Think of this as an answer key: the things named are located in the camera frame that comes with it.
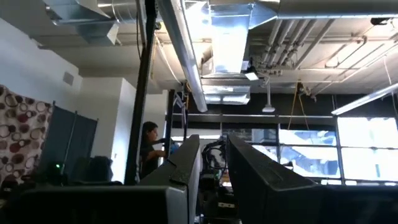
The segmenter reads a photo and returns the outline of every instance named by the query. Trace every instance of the dark hair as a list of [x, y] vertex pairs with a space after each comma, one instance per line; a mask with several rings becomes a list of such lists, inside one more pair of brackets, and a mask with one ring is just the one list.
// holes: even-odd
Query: dark hair
[[158, 125], [153, 123], [152, 121], [147, 121], [142, 125], [142, 132], [141, 132], [141, 145], [142, 146], [149, 144], [147, 133], [153, 131], [155, 128], [158, 128]]

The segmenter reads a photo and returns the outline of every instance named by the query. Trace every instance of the wall vent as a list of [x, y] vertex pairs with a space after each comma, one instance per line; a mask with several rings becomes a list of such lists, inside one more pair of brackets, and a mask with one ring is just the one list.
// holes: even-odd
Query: wall vent
[[73, 85], [73, 79], [75, 79], [75, 77], [68, 72], [65, 72], [65, 74], [63, 74], [63, 81], [70, 86]]

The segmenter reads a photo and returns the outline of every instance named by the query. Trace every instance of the woman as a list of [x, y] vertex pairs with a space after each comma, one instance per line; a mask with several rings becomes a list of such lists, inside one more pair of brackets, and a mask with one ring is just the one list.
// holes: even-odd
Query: woman
[[166, 156], [164, 151], [153, 148], [154, 144], [164, 142], [164, 139], [156, 141], [157, 128], [157, 124], [151, 121], [142, 125], [141, 150], [139, 153], [142, 162], [141, 179], [157, 169], [158, 158]]

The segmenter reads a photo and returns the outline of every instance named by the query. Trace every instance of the ceiling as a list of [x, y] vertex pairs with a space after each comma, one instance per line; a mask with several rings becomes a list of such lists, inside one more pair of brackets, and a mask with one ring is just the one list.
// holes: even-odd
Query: ceiling
[[[0, 17], [35, 39], [42, 45], [42, 48], [51, 49], [76, 65], [84, 77], [126, 77], [133, 85], [136, 84], [140, 64], [136, 24], [121, 26], [118, 39], [122, 46], [102, 47], [88, 45], [73, 27], [53, 25], [45, 14], [44, 4], [41, 0], [0, 0]], [[298, 48], [297, 53], [292, 57], [291, 64], [297, 62], [297, 59], [304, 54], [327, 22], [326, 19], [317, 21], [305, 43]], [[270, 21], [249, 31], [249, 52], [255, 61], [261, 58], [274, 23], [275, 21]], [[283, 21], [280, 30], [286, 26], [286, 23], [287, 21]], [[297, 23], [298, 21], [294, 22], [284, 43], [288, 42]], [[202, 52], [211, 45], [209, 41], [211, 40], [211, 32], [206, 32], [206, 30], [191, 30], [191, 32], [198, 34], [192, 34], [192, 39], [195, 55], [197, 58], [201, 58]], [[281, 75], [271, 75], [272, 92], [292, 93], [297, 80], [303, 82], [314, 94], [370, 93], [388, 86], [389, 79], [384, 66], [384, 58], [360, 72], [357, 69], [377, 57], [383, 50], [388, 49], [393, 44], [389, 39], [397, 33], [398, 21], [386, 26], [373, 27], [370, 19], [337, 19], [298, 70], [293, 70], [290, 63], [287, 66], [272, 69], [282, 71]], [[369, 41], [355, 54], [352, 54], [362, 46], [363, 42], [359, 44], [356, 41], [362, 40], [364, 35]], [[157, 31], [157, 37], [162, 43], [165, 58], [172, 72], [166, 60], [157, 51], [153, 60], [150, 89], [156, 91], [176, 88], [179, 85], [178, 82], [185, 80], [185, 76], [164, 26]], [[385, 44], [385, 46], [362, 60], [361, 63], [353, 66], [381, 44]], [[282, 45], [277, 52], [276, 59], [280, 57], [284, 49], [285, 45]], [[331, 59], [331, 56], [336, 54], [338, 54], [338, 58]], [[385, 58], [392, 83], [398, 82], [398, 72], [396, 72], [398, 64], [394, 63], [397, 59], [398, 54], [390, 54]], [[336, 63], [337, 60], [340, 62], [344, 60], [344, 63], [338, 68], [325, 69], [326, 64], [334, 66], [333, 63]], [[352, 77], [340, 82], [344, 77], [350, 76], [354, 72], [356, 73]], [[245, 78], [203, 77], [202, 79], [204, 85], [251, 85], [252, 92], [265, 91], [261, 87], [261, 83], [262, 81], [249, 81]]]

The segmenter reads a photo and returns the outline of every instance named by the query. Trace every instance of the polka dot curtain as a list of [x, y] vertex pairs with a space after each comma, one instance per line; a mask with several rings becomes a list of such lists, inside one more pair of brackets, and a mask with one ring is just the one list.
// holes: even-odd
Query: polka dot curtain
[[21, 181], [39, 163], [53, 106], [0, 85], [0, 185]]

